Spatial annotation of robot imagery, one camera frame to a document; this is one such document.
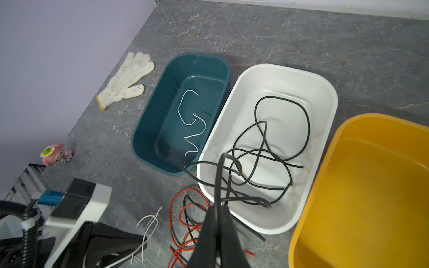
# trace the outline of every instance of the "green and yellow hat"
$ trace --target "green and yellow hat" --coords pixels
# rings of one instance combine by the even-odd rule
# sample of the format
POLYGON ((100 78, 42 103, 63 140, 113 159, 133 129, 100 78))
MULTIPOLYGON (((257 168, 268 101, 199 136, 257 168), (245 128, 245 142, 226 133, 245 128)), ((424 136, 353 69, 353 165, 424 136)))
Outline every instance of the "green and yellow hat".
POLYGON ((40 154, 40 157, 45 158, 50 156, 53 152, 55 151, 55 148, 51 148, 51 147, 46 147, 42 153, 40 154))

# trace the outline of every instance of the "black corrugated tube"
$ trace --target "black corrugated tube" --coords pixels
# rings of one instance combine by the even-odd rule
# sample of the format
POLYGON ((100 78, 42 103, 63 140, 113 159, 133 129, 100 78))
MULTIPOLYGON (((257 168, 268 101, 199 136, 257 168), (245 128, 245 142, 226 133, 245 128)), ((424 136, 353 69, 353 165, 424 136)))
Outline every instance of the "black corrugated tube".
MULTIPOLYGON (((7 215, 14 215, 22 220, 33 218, 37 210, 33 208, 36 200, 31 200, 28 206, 19 203, 0 201, 0 219, 7 215)), ((43 225, 43 217, 28 230, 22 230, 21 267, 34 268, 37 259, 37 234, 38 228, 43 225)))

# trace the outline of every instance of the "white wall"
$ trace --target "white wall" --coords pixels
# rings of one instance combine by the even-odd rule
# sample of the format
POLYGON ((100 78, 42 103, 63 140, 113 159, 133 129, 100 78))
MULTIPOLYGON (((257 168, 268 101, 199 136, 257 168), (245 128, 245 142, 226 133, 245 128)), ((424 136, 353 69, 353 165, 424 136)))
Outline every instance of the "white wall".
POLYGON ((0 200, 43 148, 65 139, 154 7, 0 1, 0 200))
POLYGON ((207 0, 429 20, 429 0, 207 0))

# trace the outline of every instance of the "white glove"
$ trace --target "white glove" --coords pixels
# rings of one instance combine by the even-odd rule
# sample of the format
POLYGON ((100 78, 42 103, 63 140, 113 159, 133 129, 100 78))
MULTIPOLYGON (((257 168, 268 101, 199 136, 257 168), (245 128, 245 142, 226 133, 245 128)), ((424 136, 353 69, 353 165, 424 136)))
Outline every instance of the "white glove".
POLYGON ((150 60, 151 56, 149 54, 139 52, 134 56, 134 53, 128 53, 118 72, 110 79, 106 88, 96 97, 100 109, 104 111, 107 106, 121 99, 129 99, 142 95, 145 87, 142 84, 133 87, 132 85, 146 74, 152 72, 155 65, 150 60))

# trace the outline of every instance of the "toy figurine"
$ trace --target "toy figurine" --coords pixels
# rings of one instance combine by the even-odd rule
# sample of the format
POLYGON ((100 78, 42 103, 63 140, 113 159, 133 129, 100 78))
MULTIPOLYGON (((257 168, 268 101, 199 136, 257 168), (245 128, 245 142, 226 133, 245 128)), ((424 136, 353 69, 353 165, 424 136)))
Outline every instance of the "toy figurine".
POLYGON ((53 166, 54 163, 62 161, 62 162, 69 162, 71 158, 73 157, 73 151, 72 150, 63 150, 63 146, 61 143, 54 144, 51 146, 46 147, 42 153, 40 154, 40 157, 43 158, 43 164, 45 166, 53 166))

